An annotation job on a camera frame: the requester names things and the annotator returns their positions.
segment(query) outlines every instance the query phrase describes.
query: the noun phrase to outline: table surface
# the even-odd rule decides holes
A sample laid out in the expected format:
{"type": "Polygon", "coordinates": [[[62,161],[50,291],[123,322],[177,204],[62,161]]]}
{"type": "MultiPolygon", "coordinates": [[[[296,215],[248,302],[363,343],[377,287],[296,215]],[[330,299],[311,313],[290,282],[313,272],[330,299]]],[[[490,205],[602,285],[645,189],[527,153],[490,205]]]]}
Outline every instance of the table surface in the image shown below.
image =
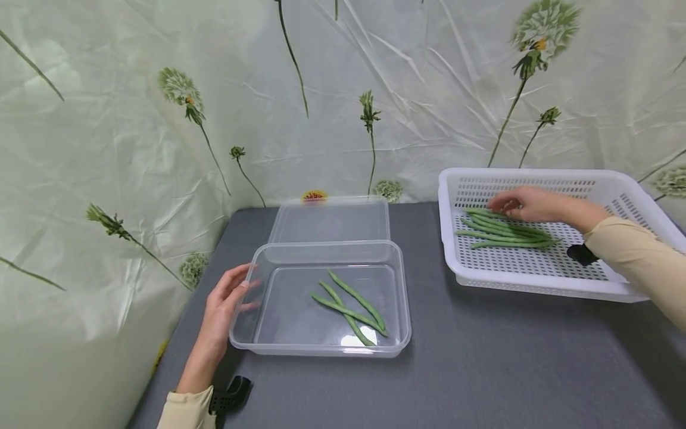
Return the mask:
{"type": "MultiPolygon", "coordinates": [[[[231,219],[130,423],[154,428],[221,274],[265,244],[276,209],[231,219]]],[[[686,337],[651,303],[460,286],[438,205],[390,205],[412,339],[395,359],[259,356],[229,347],[215,375],[253,381],[226,428],[684,428],[686,337]]]]}

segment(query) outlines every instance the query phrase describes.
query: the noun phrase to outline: white plastic basket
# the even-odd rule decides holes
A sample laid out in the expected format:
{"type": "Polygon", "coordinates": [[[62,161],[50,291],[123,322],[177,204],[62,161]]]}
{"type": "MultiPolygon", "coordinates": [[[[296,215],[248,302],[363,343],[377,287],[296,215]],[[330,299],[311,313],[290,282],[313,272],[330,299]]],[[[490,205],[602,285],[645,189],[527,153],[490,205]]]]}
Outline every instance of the white plastic basket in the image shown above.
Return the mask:
{"type": "Polygon", "coordinates": [[[610,170],[526,170],[449,168],[438,179],[440,232],[445,261],[464,286],[494,288],[618,302],[648,299],[612,268],[599,261],[584,267],[567,256],[583,238],[565,224],[537,224],[562,241],[541,251],[528,248],[469,246],[478,238],[455,235],[463,229],[463,208],[484,207],[498,192],[521,185],[539,186],[604,205],[612,214],[648,228],[665,243],[686,252],[686,238],[639,184],[610,170]]]}

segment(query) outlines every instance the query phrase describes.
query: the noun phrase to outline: dandelion print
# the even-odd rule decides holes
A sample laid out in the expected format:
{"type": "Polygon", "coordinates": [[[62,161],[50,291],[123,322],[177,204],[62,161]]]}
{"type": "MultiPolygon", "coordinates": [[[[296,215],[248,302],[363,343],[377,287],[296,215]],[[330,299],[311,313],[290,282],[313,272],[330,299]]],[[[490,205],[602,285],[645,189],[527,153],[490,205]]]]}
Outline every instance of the dandelion print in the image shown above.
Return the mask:
{"type": "Polygon", "coordinates": [[[521,161],[519,162],[519,168],[521,168],[521,165],[524,163],[524,158],[526,158],[526,153],[529,151],[529,148],[531,147],[531,143],[534,141],[536,138],[536,135],[539,133],[539,130],[543,128],[546,125],[555,125],[555,121],[558,116],[560,116],[562,112],[558,110],[556,107],[551,107],[545,112],[541,113],[541,117],[539,118],[539,126],[536,127],[536,131],[534,131],[534,135],[531,136],[531,140],[529,140],[529,144],[526,145],[526,149],[524,150],[524,154],[521,156],[521,161]]]}
{"type": "Polygon", "coordinates": [[[403,186],[398,181],[379,181],[373,189],[374,195],[384,197],[388,202],[398,202],[403,195],[403,186]]]}
{"type": "Polygon", "coordinates": [[[36,63],[31,61],[31,59],[29,57],[27,57],[26,54],[24,54],[21,51],[21,49],[19,49],[19,46],[17,46],[14,42],[12,42],[12,39],[7,34],[5,34],[5,32],[3,32],[2,30],[0,30],[0,37],[2,37],[2,39],[5,42],[7,42],[7,44],[12,49],[14,49],[14,51],[17,53],[17,55],[19,55],[21,57],[21,59],[24,60],[26,62],[26,64],[28,64],[29,67],[31,67],[36,72],[36,74],[38,74],[40,76],[40,78],[43,79],[45,81],[45,83],[47,83],[48,86],[50,86],[50,88],[52,88],[53,91],[55,91],[55,94],[57,94],[57,96],[60,98],[60,100],[64,101],[64,97],[57,90],[57,87],[55,87],[55,85],[52,83],[52,81],[47,78],[47,76],[38,68],[36,63]]]}
{"type": "Polygon", "coordinates": [[[686,198],[686,165],[672,167],[662,172],[655,180],[654,185],[662,193],[661,196],[655,198],[655,201],[666,196],[686,198]]]}
{"type": "Polygon", "coordinates": [[[311,191],[305,192],[301,199],[303,200],[303,202],[322,201],[326,200],[328,196],[329,195],[327,195],[327,193],[322,191],[321,189],[313,189],[311,191]]]}
{"type": "Polygon", "coordinates": [[[372,91],[369,90],[362,94],[359,98],[359,102],[362,104],[362,116],[359,118],[364,122],[364,126],[367,129],[367,133],[372,140],[372,174],[369,176],[369,186],[367,186],[367,195],[371,195],[372,191],[372,179],[374,179],[374,169],[377,166],[377,150],[374,147],[374,121],[380,121],[381,118],[378,116],[381,111],[374,112],[372,108],[372,103],[374,102],[374,96],[372,91]]]}
{"type": "Polygon", "coordinates": [[[67,289],[64,289],[62,286],[58,285],[58,284],[55,283],[54,281],[52,281],[52,280],[50,280],[50,279],[47,279],[47,278],[43,277],[42,275],[38,275],[38,274],[36,274],[36,273],[32,273],[32,272],[29,271],[29,270],[25,270],[24,268],[21,268],[20,266],[16,265],[16,264],[15,264],[14,262],[12,262],[12,261],[8,261],[7,259],[3,258],[2,256],[0,256],[0,262],[3,262],[4,264],[7,264],[10,268],[13,268],[13,269],[17,270],[17,271],[19,271],[20,273],[23,273],[23,274],[26,274],[26,275],[28,275],[28,276],[31,276],[31,277],[35,278],[36,280],[40,280],[40,281],[42,281],[43,283],[49,284],[50,286],[53,286],[53,287],[55,287],[55,288],[57,288],[57,289],[59,289],[59,290],[61,290],[61,291],[63,291],[63,292],[66,292],[66,291],[67,291],[67,289]]]}
{"type": "MultiPolygon", "coordinates": [[[[305,103],[305,114],[309,118],[309,110],[307,109],[307,98],[305,97],[305,84],[303,84],[303,75],[300,74],[300,67],[298,67],[298,61],[296,61],[296,56],[293,54],[293,48],[288,40],[288,34],[286,33],[286,24],[283,22],[283,7],[281,6],[281,0],[274,0],[279,4],[279,20],[281,21],[281,29],[283,30],[283,38],[286,40],[286,45],[288,46],[288,52],[291,54],[291,59],[293,64],[296,66],[296,71],[298,72],[298,79],[300,79],[300,92],[303,93],[303,102],[305,103]]],[[[338,0],[336,2],[336,20],[338,20],[338,0]]]]}
{"type": "Polygon", "coordinates": [[[186,260],[178,268],[181,273],[181,278],[191,286],[191,288],[196,289],[200,283],[200,278],[202,273],[205,272],[207,264],[209,264],[210,259],[204,253],[194,252],[186,258],[186,260]]]}
{"type": "Polygon", "coordinates": [[[262,200],[262,205],[266,208],[267,205],[264,203],[264,198],[262,198],[262,194],[259,193],[255,185],[252,183],[252,180],[248,178],[248,175],[246,174],[245,171],[243,171],[243,166],[241,165],[241,156],[245,156],[246,151],[245,148],[240,148],[239,146],[234,146],[231,148],[231,158],[235,159],[236,162],[238,163],[238,168],[241,169],[241,173],[243,173],[243,177],[246,178],[248,183],[250,183],[250,186],[257,192],[257,195],[259,196],[259,199],[262,200]]]}
{"type": "Polygon", "coordinates": [[[536,0],[515,21],[510,42],[517,46],[520,52],[526,51],[526,54],[513,67],[514,74],[519,74],[519,88],[490,154],[489,167],[493,163],[500,140],[526,82],[536,73],[536,70],[548,70],[548,62],[563,53],[569,46],[579,30],[580,13],[581,9],[570,1],[536,0]]]}
{"type": "Polygon", "coordinates": [[[133,238],[133,236],[123,227],[124,219],[117,219],[116,213],[115,217],[111,218],[103,211],[103,209],[97,205],[91,204],[86,210],[86,219],[101,224],[105,228],[105,233],[107,235],[118,235],[119,238],[123,238],[129,242],[134,242],[136,245],[138,245],[138,247],[142,248],[148,255],[150,255],[152,259],[155,259],[155,261],[157,261],[165,270],[167,270],[169,274],[173,275],[174,278],[177,279],[179,283],[181,283],[186,289],[193,292],[193,290],[181,279],[179,279],[176,274],[169,269],[169,267],[167,267],[157,256],[155,256],[155,254],[153,254],[153,252],[149,251],[147,247],[143,245],[143,243],[133,238]]]}
{"type": "Polygon", "coordinates": [[[207,137],[205,128],[202,125],[202,121],[205,119],[205,116],[202,114],[202,98],[200,98],[200,92],[193,83],[193,80],[186,76],[186,73],[182,71],[165,67],[164,69],[160,70],[157,75],[157,85],[162,93],[162,96],[166,98],[167,101],[177,103],[179,106],[186,106],[185,117],[189,121],[195,122],[196,125],[200,127],[202,135],[204,135],[205,141],[207,142],[207,148],[209,148],[212,159],[215,161],[215,165],[217,166],[217,170],[219,170],[219,174],[222,176],[222,182],[224,182],[226,193],[231,196],[231,192],[228,190],[228,185],[226,184],[226,178],[224,178],[222,168],[219,166],[217,157],[214,155],[214,151],[212,150],[210,139],[207,137]]]}

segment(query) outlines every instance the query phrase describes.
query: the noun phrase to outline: black clamp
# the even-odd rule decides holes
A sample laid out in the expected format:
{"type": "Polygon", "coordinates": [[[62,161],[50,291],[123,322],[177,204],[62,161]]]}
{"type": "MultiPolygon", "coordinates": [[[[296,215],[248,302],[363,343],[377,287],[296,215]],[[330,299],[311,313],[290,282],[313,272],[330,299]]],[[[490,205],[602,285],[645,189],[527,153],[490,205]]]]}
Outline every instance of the black clamp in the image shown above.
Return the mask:
{"type": "Polygon", "coordinates": [[[212,394],[209,411],[211,414],[217,416],[226,413],[234,413],[246,404],[250,391],[252,390],[252,382],[245,377],[237,375],[231,381],[226,392],[212,394]]]}
{"type": "Polygon", "coordinates": [[[599,258],[595,256],[588,247],[586,247],[586,244],[572,244],[567,249],[567,256],[583,266],[591,265],[593,262],[599,260],[599,258]]]}

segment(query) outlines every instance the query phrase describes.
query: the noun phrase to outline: person's right hand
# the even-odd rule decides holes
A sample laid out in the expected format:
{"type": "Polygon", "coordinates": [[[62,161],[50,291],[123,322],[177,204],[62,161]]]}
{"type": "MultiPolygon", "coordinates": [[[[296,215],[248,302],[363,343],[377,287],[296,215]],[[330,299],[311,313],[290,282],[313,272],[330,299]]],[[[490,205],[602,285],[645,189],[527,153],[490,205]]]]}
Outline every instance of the person's right hand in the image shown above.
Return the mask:
{"type": "Polygon", "coordinates": [[[486,207],[525,222],[564,222],[581,233],[590,232],[610,217],[603,207],[590,201],[533,186],[502,191],[486,207]]]}

